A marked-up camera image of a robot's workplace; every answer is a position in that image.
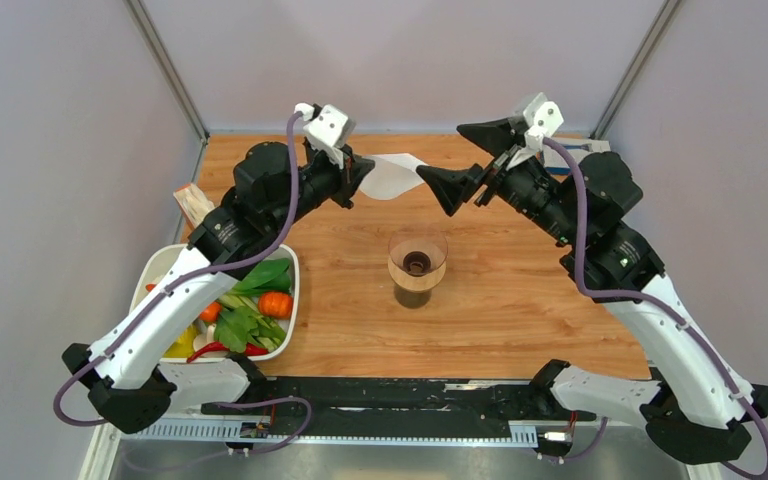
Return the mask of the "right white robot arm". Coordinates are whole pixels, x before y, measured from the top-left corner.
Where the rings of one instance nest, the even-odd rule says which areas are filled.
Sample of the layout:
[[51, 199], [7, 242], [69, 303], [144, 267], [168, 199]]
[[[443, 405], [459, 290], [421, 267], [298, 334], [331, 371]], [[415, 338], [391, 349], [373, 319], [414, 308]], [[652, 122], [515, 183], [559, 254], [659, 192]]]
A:
[[533, 410], [544, 418], [569, 410], [623, 422], [688, 465], [733, 467], [750, 443], [748, 423], [768, 446], [768, 386], [727, 364], [687, 312], [654, 248], [625, 223], [643, 193], [621, 157], [569, 157], [560, 180], [527, 151], [525, 130], [510, 119], [462, 124], [458, 132], [492, 161], [464, 170], [417, 168], [444, 212], [497, 198], [531, 220], [566, 249], [561, 265], [577, 289], [617, 318], [652, 364], [651, 380], [632, 381], [552, 360], [533, 377]]

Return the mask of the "round wooden dripper holder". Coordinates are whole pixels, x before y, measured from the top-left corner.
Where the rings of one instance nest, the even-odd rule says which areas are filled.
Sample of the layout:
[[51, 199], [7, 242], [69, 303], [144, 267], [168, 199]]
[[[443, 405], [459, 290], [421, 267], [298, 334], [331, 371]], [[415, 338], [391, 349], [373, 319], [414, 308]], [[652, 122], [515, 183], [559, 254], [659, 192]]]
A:
[[424, 293], [440, 284], [447, 271], [447, 264], [443, 262], [438, 268], [415, 276], [397, 266], [392, 259], [388, 259], [388, 271], [397, 287], [411, 293]]

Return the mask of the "white vegetable tray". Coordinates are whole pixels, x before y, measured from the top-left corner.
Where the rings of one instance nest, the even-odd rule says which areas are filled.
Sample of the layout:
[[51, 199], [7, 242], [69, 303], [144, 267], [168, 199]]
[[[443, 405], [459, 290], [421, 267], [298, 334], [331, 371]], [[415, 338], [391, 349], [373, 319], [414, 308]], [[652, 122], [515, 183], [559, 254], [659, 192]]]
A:
[[171, 363], [205, 363], [242, 353], [273, 359], [289, 345], [298, 310], [299, 266], [281, 245], [244, 280], [211, 301], [164, 353]]

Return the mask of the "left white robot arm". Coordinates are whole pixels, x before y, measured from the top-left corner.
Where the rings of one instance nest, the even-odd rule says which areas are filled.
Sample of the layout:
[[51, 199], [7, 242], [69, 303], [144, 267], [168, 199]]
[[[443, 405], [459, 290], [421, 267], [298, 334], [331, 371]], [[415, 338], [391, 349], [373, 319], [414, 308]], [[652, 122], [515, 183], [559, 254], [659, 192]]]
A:
[[240, 354], [206, 363], [163, 364], [167, 349], [210, 303], [274, 252], [293, 223], [332, 200], [349, 208], [373, 160], [338, 149], [336, 164], [322, 150], [304, 147], [298, 166], [292, 142], [262, 142], [233, 169], [234, 185], [194, 228], [158, 286], [108, 334], [74, 343], [62, 354], [71, 378], [88, 390], [97, 424], [137, 433], [167, 412], [229, 402], [242, 414], [260, 410], [266, 388]]

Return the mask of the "smoked glass carafe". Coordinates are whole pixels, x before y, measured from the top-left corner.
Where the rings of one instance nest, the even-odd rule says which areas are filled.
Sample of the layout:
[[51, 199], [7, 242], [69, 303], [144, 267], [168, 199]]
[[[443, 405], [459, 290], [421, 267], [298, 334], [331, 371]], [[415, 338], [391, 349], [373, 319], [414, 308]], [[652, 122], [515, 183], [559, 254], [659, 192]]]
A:
[[408, 289], [400, 284], [393, 287], [395, 300], [403, 307], [408, 309], [419, 309], [426, 305], [432, 297], [432, 289], [415, 291]]

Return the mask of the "white paper coffee filter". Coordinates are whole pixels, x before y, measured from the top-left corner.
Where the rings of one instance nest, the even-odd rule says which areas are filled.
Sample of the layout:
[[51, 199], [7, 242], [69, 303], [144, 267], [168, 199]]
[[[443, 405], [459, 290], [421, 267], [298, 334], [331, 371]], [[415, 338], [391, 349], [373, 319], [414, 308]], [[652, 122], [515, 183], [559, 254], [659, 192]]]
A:
[[359, 190], [367, 197], [393, 200], [423, 183], [417, 168], [425, 162], [409, 153], [369, 156], [374, 168], [360, 183]]

